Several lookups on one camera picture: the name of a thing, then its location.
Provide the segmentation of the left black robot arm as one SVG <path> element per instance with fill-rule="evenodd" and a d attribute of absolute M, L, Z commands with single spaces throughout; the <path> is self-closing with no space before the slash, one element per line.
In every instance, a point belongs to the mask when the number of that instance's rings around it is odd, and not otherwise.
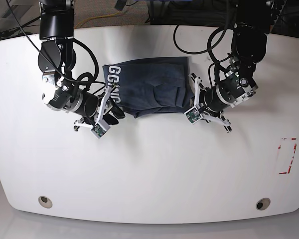
<path fill-rule="evenodd" d="M 221 61 L 211 56 L 215 79 L 210 87 L 202 84 L 194 73 L 194 99 L 185 115 L 191 124 L 200 120 L 216 122 L 230 132 L 231 123 L 223 116 L 228 107 L 236 107 L 251 98 L 258 88 L 253 79 L 256 65 L 266 54 L 267 36 L 271 30 L 271 0 L 240 0 L 233 26 L 231 52 L 227 68 L 221 68 Z"/>

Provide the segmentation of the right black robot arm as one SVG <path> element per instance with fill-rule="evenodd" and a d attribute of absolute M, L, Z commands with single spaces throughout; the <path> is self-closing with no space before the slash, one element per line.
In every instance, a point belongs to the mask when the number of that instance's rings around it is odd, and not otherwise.
<path fill-rule="evenodd" d="M 39 39 L 41 49 L 38 66 L 42 80 L 50 92 L 44 92 L 44 103 L 55 111 L 72 112 L 81 118 L 74 129 L 82 125 L 93 131 L 106 131 L 105 127 L 117 125 L 125 118 L 124 112 L 114 102 L 110 93 L 117 85 L 102 87 L 90 93 L 92 84 L 97 84 L 99 64 L 94 53 L 84 43 L 74 38 L 74 2 L 72 0 L 41 0 Z M 94 64 L 94 72 L 85 72 L 76 79 L 72 70 L 76 64 L 73 45 L 87 51 Z"/>

